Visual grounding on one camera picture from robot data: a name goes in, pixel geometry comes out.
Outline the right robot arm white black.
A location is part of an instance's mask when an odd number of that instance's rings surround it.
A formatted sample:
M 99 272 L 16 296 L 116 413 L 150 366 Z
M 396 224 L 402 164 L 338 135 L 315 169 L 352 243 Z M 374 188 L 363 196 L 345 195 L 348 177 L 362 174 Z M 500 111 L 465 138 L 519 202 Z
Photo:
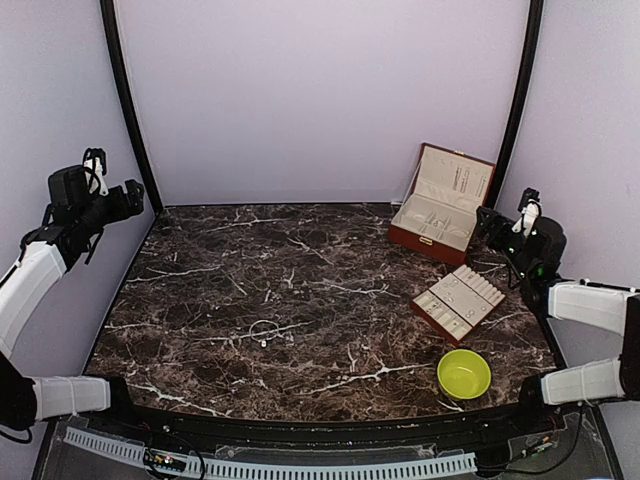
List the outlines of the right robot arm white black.
M 534 432 L 549 406 L 573 402 L 639 399 L 639 290 L 558 274 L 567 240 L 555 220 L 539 213 L 533 200 L 519 218 L 508 219 L 487 207 L 476 210 L 475 235 L 502 254 L 515 275 L 522 300 L 545 319 L 572 321 L 622 338 L 621 352 L 609 359 L 527 378 L 510 424 L 521 434 Z

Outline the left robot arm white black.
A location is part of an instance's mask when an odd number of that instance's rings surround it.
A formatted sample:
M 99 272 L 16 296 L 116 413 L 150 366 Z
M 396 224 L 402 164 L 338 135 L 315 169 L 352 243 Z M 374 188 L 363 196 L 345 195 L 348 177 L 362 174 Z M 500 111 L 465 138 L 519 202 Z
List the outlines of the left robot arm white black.
M 117 392 L 121 378 L 95 376 L 27 377 L 11 358 L 19 335 L 52 289 L 82 255 L 92 257 L 107 225 L 141 214 L 144 187 L 135 180 L 91 192 L 83 181 L 50 185 L 43 223 L 25 234 L 21 253 L 1 279 L 1 425 L 29 432 L 54 417 L 100 412 L 120 436 L 141 427 L 140 412 Z

